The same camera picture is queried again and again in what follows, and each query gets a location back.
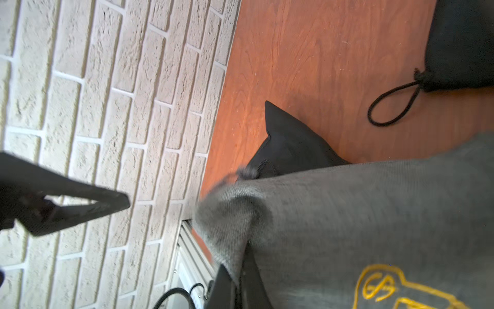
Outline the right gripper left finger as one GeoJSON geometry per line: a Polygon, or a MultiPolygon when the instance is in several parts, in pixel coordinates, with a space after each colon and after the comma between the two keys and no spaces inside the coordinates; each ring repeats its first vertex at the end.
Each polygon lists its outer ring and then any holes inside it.
{"type": "Polygon", "coordinates": [[[45,236],[130,207],[125,193],[74,181],[1,153],[1,229],[45,236]]]}

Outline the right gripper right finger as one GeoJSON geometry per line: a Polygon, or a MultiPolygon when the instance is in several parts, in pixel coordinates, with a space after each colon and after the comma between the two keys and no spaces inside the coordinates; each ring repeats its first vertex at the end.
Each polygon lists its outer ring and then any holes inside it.
{"type": "Polygon", "coordinates": [[[273,309],[249,244],[239,283],[235,284],[225,266],[220,265],[205,308],[273,309]]]}

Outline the black fabric pouch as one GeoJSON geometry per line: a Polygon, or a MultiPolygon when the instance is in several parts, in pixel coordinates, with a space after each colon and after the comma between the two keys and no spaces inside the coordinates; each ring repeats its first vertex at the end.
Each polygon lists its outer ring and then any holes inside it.
{"type": "Polygon", "coordinates": [[[400,121],[419,93],[493,86],[493,1],[438,1],[425,49],[425,69],[415,70],[414,80],[381,94],[367,111],[368,121],[387,127],[400,121]],[[386,97],[414,87],[405,109],[387,122],[372,113],[386,97]]]}

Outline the aluminium rail frame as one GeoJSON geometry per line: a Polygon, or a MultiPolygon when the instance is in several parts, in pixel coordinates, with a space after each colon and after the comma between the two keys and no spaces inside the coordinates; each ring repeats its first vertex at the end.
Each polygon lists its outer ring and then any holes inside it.
{"type": "Polygon", "coordinates": [[[196,308],[204,308],[208,285],[215,276],[215,266],[200,247],[192,221],[182,221],[166,289],[182,288],[190,294],[196,308]]]}

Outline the grey fabric pouch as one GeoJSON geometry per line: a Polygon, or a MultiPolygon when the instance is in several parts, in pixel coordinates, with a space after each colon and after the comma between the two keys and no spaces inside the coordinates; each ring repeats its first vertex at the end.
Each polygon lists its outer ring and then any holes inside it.
{"type": "Polygon", "coordinates": [[[274,308],[492,308],[493,134],[224,185],[193,222],[236,283],[252,249],[274,308]]]}

